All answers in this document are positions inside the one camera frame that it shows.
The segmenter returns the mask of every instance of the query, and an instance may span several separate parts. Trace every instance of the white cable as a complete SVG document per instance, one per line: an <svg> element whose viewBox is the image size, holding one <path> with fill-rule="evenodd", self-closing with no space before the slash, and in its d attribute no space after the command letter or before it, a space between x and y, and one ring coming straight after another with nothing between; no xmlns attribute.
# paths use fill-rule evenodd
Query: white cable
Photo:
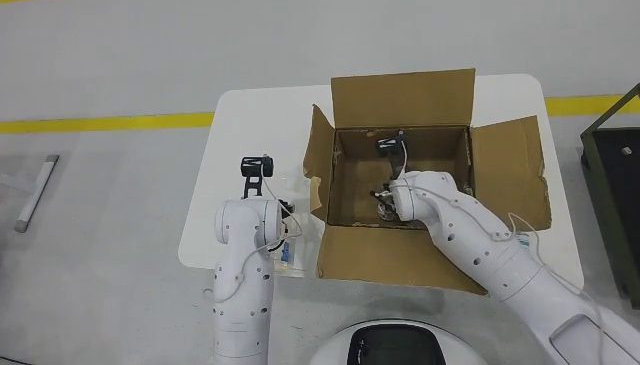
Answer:
<svg viewBox="0 0 640 365"><path fill-rule="evenodd" d="M516 234L525 235L525 236L528 236L528 235L525 232L517 232L516 231L516 224L515 224L513 218L517 218L518 220L520 220L520 222L524 223L533 232L533 234L536 236L536 257L538 257L538 262L540 263L540 265L542 265L553 276L555 276L556 278L560 279L561 281L563 281L567 285L569 285L569 286L573 287L574 289L576 289L577 291L579 291L580 294L585 296L587 298L587 300L589 300L591 302L591 304L593 305L593 308L595 309L596 315L598 317L598 362L600 363L600 365L604 365L604 335L605 335L605 333L604 333L604 329L602 327L603 318L602 318L602 311L600 310L600 306L598 305L596 300L593 299L593 297L591 297L589 294L587 294L584 290L577 288L573 283L571 283L570 281L565 279L563 276L560 276L553 269L551 269L551 267L549 265L547 265L546 262L544 262L542 260L542 257L540 256L540 235L538 234L538 231L535 230L534 227L531 226L531 224L529 224L529 222L525 221L524 219L522 219L517 214L514 214L513 212L509 212L508 216L509 216L509 220L511 221L511 227L512 227L512 232L513 232L514 236Z"/></svg>
<svg viewBox="0 0 640 365"><path fill-rule="evenodd" d="M284 206L282 205L282 203L280 202L280 200L278 200L276 198L276 195L273 194L273 192L271 191L271 188L269 188L269 184L267 183L267 179L264 177L264 163L262 163L262 166L260 167L260 176L262 176L262 183L264 184L264 186L267 188L267 191L269 192L269 194L271 194L271 197L273 197L274 200L276 200L276 202L278 203L278 205L280 206L280 208L282 208L287 214L289 214L289 216L291 217L291 219L293 219L293 221L296 223L296 226L298 226L298 234L290 234L287 235L279 240L274 241L273 243L269 243L269 244L265 244L261 247L256 248L255 250L251 251L251 253L249 253L249 255L247 255L244 259L244 261L242 261L242 266L240 267L240 273L238 275L236 275L235 277L235 281L236 281L236 288L233 290L233 292L231 292L231 294L225 298L223 298L222 300L216 300L215 298L213 299L213 302L216 304L220 304L223 303L225 301L229 301L233 296L236 295L236 293L238 292L238 289L240 288L240 285L242 284L242 282L244 282L244 266L247 264L247 261L249 260L249 258L251 258L251 256L255 253L257 253L260 250L264 250L265 248L270 248L270 246L272 245L278 245L280 244L281 241L285 241L288 239L293 239L296 237L300 237L302 236L302 226L300 226L300 223L298 222L298 220L296 218L293 217L293 214Z"/></svg>
<svg viewBox="0 0 640 365"><path fill-rule="evenodd" d="M405 171L407 169L407 146L404 145L404 139L401 141L402 143L402 151L404 151L404 164L402 165L402 170L400 171L400 175L398 178L404 177Z"/></svg>

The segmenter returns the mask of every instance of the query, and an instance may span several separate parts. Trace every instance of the metal frame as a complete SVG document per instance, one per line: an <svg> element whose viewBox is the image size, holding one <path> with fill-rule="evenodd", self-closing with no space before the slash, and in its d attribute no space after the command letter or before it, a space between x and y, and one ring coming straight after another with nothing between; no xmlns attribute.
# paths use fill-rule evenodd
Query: metal frame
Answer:
<svg viewBox="0 0 640 365"><path fill-rule="evenodd" d="M51 176L51 172L53 172L53 168L56 166L59 158L59 155L47 156L34 183L0 173L0 185L29 193L29 199L24 204L24 207L22 207L20 216L18 216L18 220L13 227L16 232L24 233L27 231L29 222L31 222L31 216L38 205L38 201L40 201L40 196L42 196L42 192L49 181L49 176Z"/></svg>
<svg viewBox="0 0 640 365"><path fill-rule="evenodd" d="M633 258L627 243L624 226L593 136L604 122L636 96L640 96L640 83L589 126L580 135L580 139L584 147L581 159L582 170L616 284L624 295L628 295L631 306L634 309L640 309L640 274L638 272L640 267L636 265L636 261L640 261L640 258Z"/></svg>

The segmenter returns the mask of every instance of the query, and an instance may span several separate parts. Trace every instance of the open cardboard box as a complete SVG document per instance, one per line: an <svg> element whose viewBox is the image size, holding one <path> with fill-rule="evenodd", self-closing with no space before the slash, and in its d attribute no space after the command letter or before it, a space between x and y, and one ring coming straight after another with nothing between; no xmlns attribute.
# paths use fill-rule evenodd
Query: open cardboard box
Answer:
<svg viewBox="0 0 640 365"><path fill-rule="evenodd" d="M391 166L374 143L399 130L409 169L449 172L503 221L513 212L549 228L536 117L471 127L474 83L474 69L331 80L335 128L314 106L304 159L312 214L325 222L319 277L485 293L433 245L424 225L377 215L369 192L389 181Z"/></svg>

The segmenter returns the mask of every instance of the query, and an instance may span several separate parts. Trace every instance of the cable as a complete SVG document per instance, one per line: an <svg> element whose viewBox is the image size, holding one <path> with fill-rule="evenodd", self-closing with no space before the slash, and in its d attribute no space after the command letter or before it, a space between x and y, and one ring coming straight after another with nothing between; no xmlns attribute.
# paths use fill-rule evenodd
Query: cable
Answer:
<svg viewBox="0 0 640 365"><path fill-rule="evenodd" d="M579 291L580 294L585 296L585 298L587 298L587 300L589 300L591 302L591 304L593 305L593 308L595 309L596 315L598 317L598 362L600 363L600 365L604 365L604 335L605 335L605 333L604 333L604 329L602 328L603 318L602 318L602 311L600 310L600 306L598 305L596 300L593 299L593 297L591 297L589 294L587 294L584 290L577 288L573 283L571 283L570 281L565 279L563 276L560 276L558 273L556 273L556 271L551 269L551 267L549 265L547 265L546 262L544 262L542 260L542 257L540 256L540 235L538 234L538 231L533 226L531 226L531 224L529 224L529 222L525 221L524 219L522 219L517 214L514 214L513 212L509 212L508 216L509 216L509 220L511 221L511 227L512 227L512 232L513 232L514 236L516 234L525 235L525 236L528 236L528 235L525 232L516 231L516 224L515 224L513 218L516 218L516 219L520 220L520 222L524 223L533 232L533 234L536 236L536 257L538 257L538 262L540 263L540 265L542 265L542 267L545 268L553 276L555 276L556 278L560 279L561 281L563 281L567 285L569 285L569 286L573 287L574 289L576 289L577 291Z"/></svg>
<svg viewBox="0 0 640 365"><path fill-rule="evenodd" d="M287 231L287 225L285 224L285 226L284 226L284 234L287 234L287 233L288 233L288 231ZM278 245L277 245L277 246L275 246L275 247L273 247L273 248L269 248L267 251L269 251L269 252L274 252L274 251L276 251L278 248L282 247L282 245L283 245L283 244L284 244L284 240L280 240L280 243L278 243Z"/></svg>
<svg viewBox="0 0 640 365"><path fill-rule="evenodd" d="M247 264L247 261L249 260L249 258L251 258L251 256L253 254L255 254L258 251L263 250L265 248L268 249L269 246L271 246L272 244L276 244L276 243L279 244L279 243L284 242L285 240L293 239L293 238L302 236L302 226L300 226L300 223L298 222L298 220L296 218L294 218L293 214L284 205L282 205L280 200L278 200L276 198L276 195L273 194L273 191L271 191L271 188L269 187L269 184L267 183L267 179L264 177L264 162L262 163L262 166L260 167L260 176L262 176L262 183L264 183L264 186L267 188L267 191L269 192L269 194L271 194L271 197L273 197L273 199L276 200L276 202L278 203L280 208L282 208L287 214L289 214L291 219L293 219L293 221L296 223L296 226L298 226L299 232L297 234L290 234L290 235L284 236L281 239L278 239L277 241L274 241L273 243L265 244L265 245L263 245L261 247L256 248L252 252L250 252L249 255L247 255L245 257L244 261L242 261L242 266L240 267L240 273L238 275L236 275L236 277L235 277L236 288L233 290L233 292L231 292L231 294L229 296L223 298L222 300L216 300L214 298L213 302L216 303L216 304L220 304L220 303L223 303L225 301L229 301L233 296L236 295L236 293L238 292L238 289L240 288L240 285L242 284L242 282L244 282L244 273L243 273L244 272L244 266Z"/></svg>
<svg viewBox="0 0 640 365"><path fill-rule="evenodd" d="M404 139L401 141L402 143L402 151L404 151L404 164L402 165L402 170L400 171L400 175L398 178L401 178L405 174L405 170L407 169L407 146L404 145Z"/></svg>
<svg viewBox="0 0 640 365"><path fill-rule="evenodd" d="M7 358L7 357L3 357L2 355L0 355L0 359L5 360L7 362L13 362L14 364L34 365L34 364L30 364L29 362L22 362L22 361L18 361L17 359L11 359L11 358Z"/></svg>

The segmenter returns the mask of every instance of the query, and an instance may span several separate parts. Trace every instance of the box flap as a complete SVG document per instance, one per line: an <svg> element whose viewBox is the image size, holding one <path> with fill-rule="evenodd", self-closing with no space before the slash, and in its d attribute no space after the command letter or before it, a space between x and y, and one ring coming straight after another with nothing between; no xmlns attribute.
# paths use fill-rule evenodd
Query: box flap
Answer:
<svg viewBox="0 0 640 365"><path fill-rule="evenodd" d="M426 230L327 226L317 271L325 279L486 293L433 245Z"/></svg>
<svg viewBox="0 0 640 365"><path fill-rule="evenodd" d="M329 209L334 132L322 110L314 104L302 167L304 175L311 178L311 213L323 221L327 220Z"/></svg>
<svg viewBox="0 0 640 365"><path fill-rule="evenodd" d="M475 69L331 79L336 128L469 125Z"/></svg>
<svg viewBox="0 0 640 365"><path fill-rule="evenodd" d="M476 198L507 225L513 212L536 230L548 229L551 208L537 118L473 128L471 144Z"/></svg>

